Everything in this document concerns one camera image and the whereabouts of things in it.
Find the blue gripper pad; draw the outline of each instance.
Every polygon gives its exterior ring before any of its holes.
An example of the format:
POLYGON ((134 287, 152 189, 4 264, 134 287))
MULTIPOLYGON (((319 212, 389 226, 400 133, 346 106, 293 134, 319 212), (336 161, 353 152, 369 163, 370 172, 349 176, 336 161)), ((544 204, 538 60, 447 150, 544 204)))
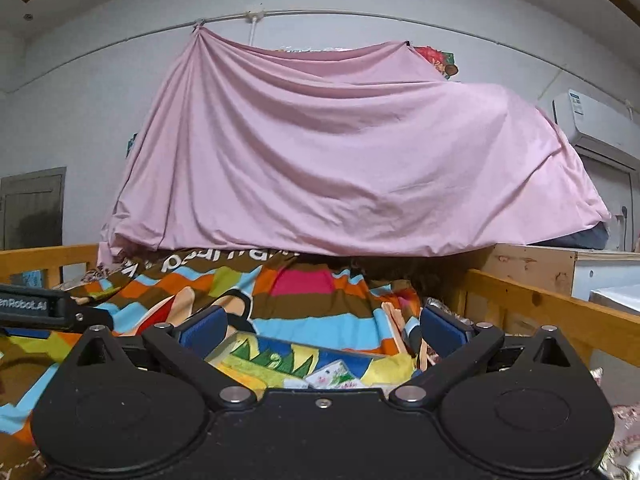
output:
POLYGON ((4 328, 7 335, 16 335, 20 337, 30 337, 32 339, 48 339, 51 330, 40 330, 37 328, 4 328))
POLYGON ((474 334, 470 326, 431 305, 425 305, 420 311, 420 330, 422 339, 441 358, 455 352, 474 334))
POLYGON ((174 337, 181 346, 195 352, 201 359, 207 357, 226 336, 226 312, 211 305, 197 312, 174 329, 174 337))

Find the wooden bed rail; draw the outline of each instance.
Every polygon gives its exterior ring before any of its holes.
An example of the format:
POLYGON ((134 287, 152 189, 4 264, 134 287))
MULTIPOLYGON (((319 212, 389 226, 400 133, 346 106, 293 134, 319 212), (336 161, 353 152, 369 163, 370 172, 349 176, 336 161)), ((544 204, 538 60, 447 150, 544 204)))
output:
POLYGON ((640 316, 496 278, 476 269, 465 273, 460 291, 458 312, 464 309, 467 292, 477 294, 489 301, 486 320, 496 326, 502 327, 505 311, 509 310, 540 325, 560 327, 587 363, 591 351, 597 348, 640 366, 640 316))
POLYGON ((85 264, 93 269, 98 255, 98 245, 68 245, 0 251, 0 283, 9 283, 11 274, 42 270, 44 287, 60 283, 60 268, 73 264, 85 264))

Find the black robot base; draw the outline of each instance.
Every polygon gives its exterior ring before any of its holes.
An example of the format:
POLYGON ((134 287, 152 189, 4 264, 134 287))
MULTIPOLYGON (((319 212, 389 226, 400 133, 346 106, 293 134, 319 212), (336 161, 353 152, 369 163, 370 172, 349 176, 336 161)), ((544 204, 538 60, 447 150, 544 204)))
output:
POLYGON ((33 412, 49 480, 602 478, 611 409, 555 327, 509 337, 479 324, 388 399, 269 389, 261 400, 172 329, 86 330, 33 412))

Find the air conditioner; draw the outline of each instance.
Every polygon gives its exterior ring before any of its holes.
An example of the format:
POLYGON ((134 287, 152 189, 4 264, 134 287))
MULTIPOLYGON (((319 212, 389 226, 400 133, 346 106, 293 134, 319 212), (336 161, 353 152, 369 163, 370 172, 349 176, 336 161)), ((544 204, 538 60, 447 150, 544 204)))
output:
POLYGON ((554 99, 554 116, 573 146, 640 171, 640 126, 628 117, 574 90, 554 99))

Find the screw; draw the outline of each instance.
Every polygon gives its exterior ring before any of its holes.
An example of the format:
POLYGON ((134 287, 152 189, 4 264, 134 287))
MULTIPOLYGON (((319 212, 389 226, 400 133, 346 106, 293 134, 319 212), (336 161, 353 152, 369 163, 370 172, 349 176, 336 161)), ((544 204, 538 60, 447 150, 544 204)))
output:
POLYGON ((244 386, 227 386, 220 391, 220 399, 232 404, 245 402, 251 397, 251 390, 244 386))
POLYGON ((316 400, 316 406, 324 410, 332 405, 332 402, 329 399, 318 399, 316 400))
POLYGON ((400 386, 396 390, 396 397, 405 402, 419 402, 427 396, 427 392, 420 386, 400 386))

